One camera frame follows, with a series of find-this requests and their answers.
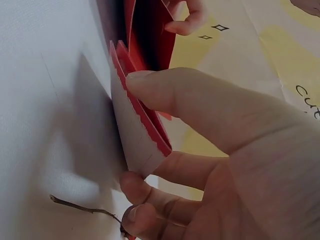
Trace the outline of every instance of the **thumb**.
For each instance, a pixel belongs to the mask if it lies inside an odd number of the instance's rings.
[[[182,119],[229,155],[306,118],[276,98],[189,68],[131,73],[126,84],[148,108]]]

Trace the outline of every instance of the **red paper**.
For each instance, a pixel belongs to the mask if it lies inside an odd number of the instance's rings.
[[[124,17],[129,55],[137,71],[169,67],[176,35],[165,31],[173,21],[162,0],[125,0]]]
[[[128,48],[120,40],[109,54],[116,74],[111,94],[116,121],[129,170],[146,177],[172,148],[158,114],[127,89],[126,76],[135,71],[159,71],[169,67],[175,34],[164,30],[171,22],[162,0],[124,0]]]

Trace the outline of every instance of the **finger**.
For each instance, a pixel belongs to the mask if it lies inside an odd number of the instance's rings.
[[[157,218],[155,208],[148,203],[128,208],[121,224],[129,234],[142,240],[182,239],[186,230],[183,226]]]
[[[169,194],[148,185],[140,176],[126,172],[120,178],[121,190],[133,205],[152,204],[157,213],[171,222],[188,225],[201,202]]]
[[[237,87],[195,69],[136,77],[127,87],[148,108],[182,119],[226,154],[306,116],[273,97]]]
[[[196,156],[174,151],[154,171],[154,174],[175,184],[204,190],[210,173],[226,159],[226,157]]]
[[[183,3],[181,0],[170,1],[167,5],[167,8],[171,13],[171,15],[173,16],[173,19],[177,19],[179,17],[182,7],[183,7]]]
[[[177,2],[173,1],[171,11],[178,7]],[[165,29],[168,32],[187,36],[200,28],[208,19],[208,12],[202,0],[187,0],[187,7],[190,15],[184,21],[169,22]]]
[[[153,228],[157,222],[157,212],[150,203],[129,207],[122,216],[121,225],[132,236],[137,237]]]

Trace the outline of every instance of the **fingernail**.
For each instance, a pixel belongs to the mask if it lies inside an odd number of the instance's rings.
[[[128,74],[126,79],[137,79],[137,78],[143,78],[149,74],[153,73],[153,71],[134,71]]]
[[[135,222],[136,221],[136,213],[137,213],[137,209],[139,208],[139,206],[135,206],[134,208],[132,208],[128,214],[128,219],[130,222]]]

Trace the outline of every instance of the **yellow poster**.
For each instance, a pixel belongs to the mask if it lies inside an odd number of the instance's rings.
[[[170,67],[198,69],[272,95],[320,120],[320,0],[206,4],[208,22],[189,36],[177,36]],[[185,9],[181,19],[187,15]],[[173,134],[179,150],[225,156],[190,127],[181,129]],[[194,198],[200,197],[191,191]]]

